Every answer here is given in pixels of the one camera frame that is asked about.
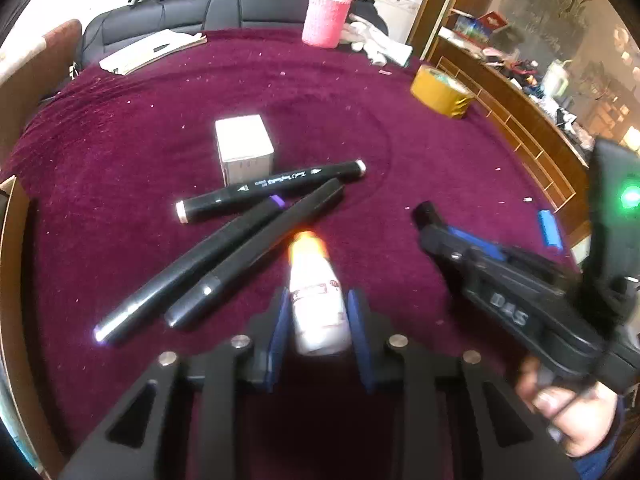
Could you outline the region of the person's right hand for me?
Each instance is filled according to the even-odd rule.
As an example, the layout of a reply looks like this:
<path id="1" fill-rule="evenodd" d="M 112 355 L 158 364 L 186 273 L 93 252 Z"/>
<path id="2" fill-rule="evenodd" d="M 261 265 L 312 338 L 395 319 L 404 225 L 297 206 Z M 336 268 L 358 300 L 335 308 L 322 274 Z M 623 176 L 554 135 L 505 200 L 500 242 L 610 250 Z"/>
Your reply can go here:
<path id="1" fill-rule="evenodd" d="M 533 412 L 538 412 L 564 434 L 562 447 L 573 458 L 594 451 L 612 429 L 618 395 L 597 383 L 578 398 L 573 390 L 538 386 L 540 362 L 528 356 L 520 367 L 515 384 L 518 396 Z"/>

